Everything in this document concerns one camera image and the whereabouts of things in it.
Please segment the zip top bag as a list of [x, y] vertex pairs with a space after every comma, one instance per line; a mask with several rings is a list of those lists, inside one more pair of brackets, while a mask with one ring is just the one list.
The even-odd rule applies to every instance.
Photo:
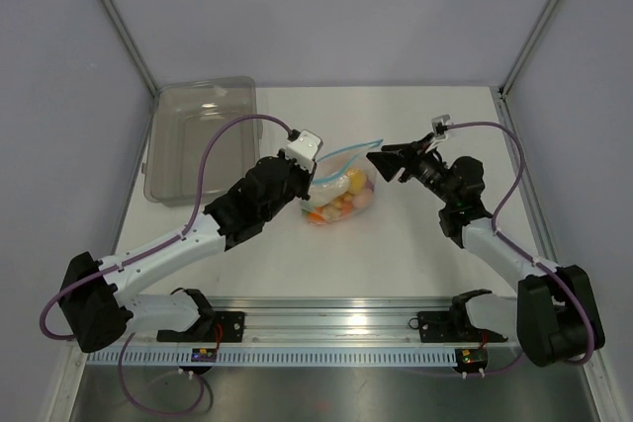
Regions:
[[315, 225], [349, 219], [370, 207], [377, 170], [367, 154], [379, 151], [382, 139], [348, 145], [327, 153], [316, 165], [310, 198], [300, 202], [302, 217]]

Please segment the clear plastic container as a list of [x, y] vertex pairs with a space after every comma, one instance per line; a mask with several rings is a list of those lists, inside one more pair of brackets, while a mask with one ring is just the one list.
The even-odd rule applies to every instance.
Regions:
[[[200, 163], [212, 137], [230, 121], [256, 112], [256, 86], [247, 76], [163, 87], [142, 165], [145, 198], [168, 207], [192, 205]], [[205, 203], [225, 193], [255, 165], [262, 128], [262, 121], [247, 120], [223, 133], [206, 162]]]

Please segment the white fake radish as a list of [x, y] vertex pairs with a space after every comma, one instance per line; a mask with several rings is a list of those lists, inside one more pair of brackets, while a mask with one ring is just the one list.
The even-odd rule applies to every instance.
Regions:
[[312, 184], [309, 190], [308, 203], [313, 208], [327, 205], [332, 200], [348, 192], [349, 179], [346, 176], [326, 183]]

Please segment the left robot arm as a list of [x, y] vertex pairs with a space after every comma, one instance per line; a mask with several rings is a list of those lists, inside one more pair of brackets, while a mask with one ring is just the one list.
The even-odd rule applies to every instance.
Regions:
[[285, 205], [307, 197], [316, 168], [314, 161], [301, 162], [284, 152], [264, 157], [206, 205], [188, 229], [127, 254], [73, 257], [58, 304], [81, 351], [97, 352], [134, 332], [206, 339], [214, 328], [214, 310], [201, 291], [148, 295], [145, 289], [261, 233]]

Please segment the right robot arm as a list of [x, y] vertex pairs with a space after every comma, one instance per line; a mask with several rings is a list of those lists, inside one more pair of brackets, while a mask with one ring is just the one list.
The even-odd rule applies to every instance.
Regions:
[[517, 295], [516, 336], [538, 367], [588, 363], [605, 343], [588, 274], [535, 256], [497, 226], [483, 202], [484, 165], [471, 156], [447, 164], [432, 147], [433, 136], [370, 152], [368, 160], [387, 182], [414, 179], [435, 195], [443, 234], [484, 261]]

